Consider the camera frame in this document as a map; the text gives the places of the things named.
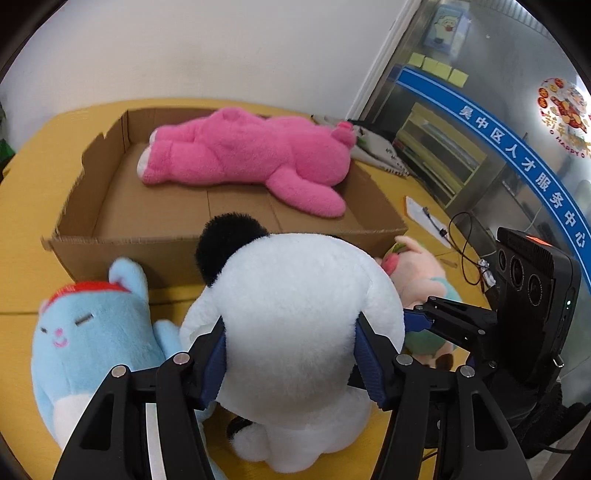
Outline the pig plush teal shirt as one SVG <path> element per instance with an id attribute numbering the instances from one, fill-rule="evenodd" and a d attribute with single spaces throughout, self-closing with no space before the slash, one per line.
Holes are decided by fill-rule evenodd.
<path id="1" fill-rule="evenodd" d="M 462 301 L 437 258 L 409 236 L 397 236 L 394 246 L 378 263 L 392 280 L 406 309 L 423 305 L 430 297 Z M 424 365 L 445 371 L 453 368 L 455 346 L 429 330 L 408 332 L 405 349 Z"/>

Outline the light blue plush toy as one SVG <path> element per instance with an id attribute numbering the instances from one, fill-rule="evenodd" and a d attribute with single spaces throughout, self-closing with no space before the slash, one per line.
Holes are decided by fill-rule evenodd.
<path id="1" fill-rule="evenodd" d="M 104 281 L 77 282 L 56 291 L 39 310 L 31 377 L 42 420 L 62 453 L 114 367 L 124 365 L 131 372 L 157 368 L 187 351 L 181 348 L 172 322 L 151 320 L 146 276 L 127 258 L 115 260 Z M 202 423 L 211 415 L 213 401 L 195 412 L 202 442 Z M 168 479 L 160 452 L 156 406 L 147 404 L 145 415 L 151 479 Z M 213 479 L 221 478 L 221 469 L 209 456 L 208 460 Z"/>

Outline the white panda plush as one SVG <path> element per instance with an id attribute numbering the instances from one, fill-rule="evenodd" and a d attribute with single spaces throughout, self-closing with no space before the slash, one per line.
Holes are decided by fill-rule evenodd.
<path id="1" fill-rule="evenodd" d="M 405 340 L 400 296 L 377 261 L 344 240 L 271 234 L 237 213 L 205 225 L 195 260 L 204 291 L 179 339 L 189 347 L 224 323 L 216 399 L 233 414 L 235 453 L 294 473 L 355 442 L 370 418 L 368 393 L 349 385 L 356 321 L 396 347 Z"/>

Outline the pink bear plush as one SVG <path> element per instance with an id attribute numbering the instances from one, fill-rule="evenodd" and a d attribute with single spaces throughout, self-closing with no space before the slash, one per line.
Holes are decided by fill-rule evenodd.
<path id="1" fill-rule="evenodd" d="M 263 118 L 224 107 L 156 128 L 136 173 L 146 185 L 262 184 L 290 207 L 339 218 L 346 202 L 335 185 L 348 175 L 355 145 L 349 122 L 329 127 L 298 116 Z"/>

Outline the white paper sheet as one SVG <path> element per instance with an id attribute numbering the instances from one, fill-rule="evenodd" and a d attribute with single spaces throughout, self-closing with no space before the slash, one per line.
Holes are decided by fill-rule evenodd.
<path id="1" fill-rule="evenodd" d="M 452 248 L 452 245 L 449 242 L 448 227 L 438 220 L 426 206 L 422 206 L 413 198 L 406 196 L 405 209 L 406 214 L 410 219 L 418 223 L 446 248 Z"/>

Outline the metal shelf behind glass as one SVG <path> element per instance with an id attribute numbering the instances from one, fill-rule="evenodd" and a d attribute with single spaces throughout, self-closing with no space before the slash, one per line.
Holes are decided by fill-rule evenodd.
<path id="1" fill-rule="evenodd" d="M 394 137 L 409 169 L 437 201 L 449 207 L 480 169 L 487 154 L 434 111 L 416 102 Z"/>

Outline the grey cloth bag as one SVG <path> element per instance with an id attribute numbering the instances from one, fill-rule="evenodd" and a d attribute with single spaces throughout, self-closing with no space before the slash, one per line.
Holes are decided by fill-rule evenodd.
<path id="1" fill-rule="evenodd" d="M 335 117 L 325 115 L 311 115 L 311 120 L 318 125 L 337 126 L 345 122 L 353 127 L 356 134 L 356 145 L 351 150 L 352 159 L 361 161 L 367 165 L 379 168 L 392 175 L 408 177 L 411 175 L 406 164 L 396 153 L 394 145 L 384 137 L 368 130 L 365 127 L 355 125 L 349 121 L 342 121 Z"/>

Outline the blue banner on glass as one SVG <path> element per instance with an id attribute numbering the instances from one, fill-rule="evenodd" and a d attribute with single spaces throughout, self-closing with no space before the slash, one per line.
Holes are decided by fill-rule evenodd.
<path id="1" fill-rule="evenodd" d="M 590 225 L 572 195 L 535 150 L 486 109 L 435 78 L 404 67 L 396 84 L 467 126 L 509 164 L 559 225 L 581 265 L 584 280 L 589 281 Z"/>

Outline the cardboard box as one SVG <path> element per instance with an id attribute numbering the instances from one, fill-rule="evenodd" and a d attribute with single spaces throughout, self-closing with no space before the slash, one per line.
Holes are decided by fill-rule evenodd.
<path id="1" fill-rule="evenodd" d="M 153 288 L 196 284 L 197 239 L 211 217 L 243 213 L 271 233 L 320 233 L 342 238 L 374 257 L 407 232 L 401 214 L 363 168 L 352 165 L 337 190 L 346 200 L 339 219 L 322 219 L 284 205 L 259 185 L 211 188 L 144 185 L 135 172 L 149 133 L 208 114 L 207 108 L 126 111 L 81 155 L 82 170 L 43 247 L 75 281 L 99 280 L 119 257 L 139 263 Z"/>

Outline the yellow sticky notes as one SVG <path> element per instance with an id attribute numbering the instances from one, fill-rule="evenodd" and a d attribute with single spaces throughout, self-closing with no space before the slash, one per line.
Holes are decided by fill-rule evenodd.
<path id="1" fill-rule="evenodd" d="M 418 52 L 411 54 L 407 64 L 430 73 L 459 88 L 463 88 L 469 78 L 467 73 Z"/>

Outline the red round window sticker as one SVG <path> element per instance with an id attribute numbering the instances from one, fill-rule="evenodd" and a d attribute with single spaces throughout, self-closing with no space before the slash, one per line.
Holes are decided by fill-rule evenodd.
<path id="1" fill-rule="evenodd" d="M 590 158 L 590 113 L 581 91 L 564 78 L 549 78 L 537 90 L 537 105 L 551 137 L 570 154 Z"/>

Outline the cartoon poster on glass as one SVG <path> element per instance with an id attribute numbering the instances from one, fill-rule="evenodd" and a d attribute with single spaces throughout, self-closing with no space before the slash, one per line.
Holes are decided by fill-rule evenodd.
<path id="1" fill-rule="evenodd" d="M 467 37 L 470 25 L 469 2 L 442 3 L 433 15 L 424 45 L 450 56 L 457 55 Z"/>

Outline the green potted plant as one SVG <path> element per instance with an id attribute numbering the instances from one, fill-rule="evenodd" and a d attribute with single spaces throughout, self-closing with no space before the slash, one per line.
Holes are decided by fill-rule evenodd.
<path id="1" fill-rule="evenodd" d="M 0 125 L 4 127 L 6 114 L 3 106 L 0 105 Z M 8 166 L 12 158 L 15 156 L 15 151 L 5 139 L 4 130 L 1 130 L 0 137 L 0 174 L 3 174 L 4 169 Z"/>

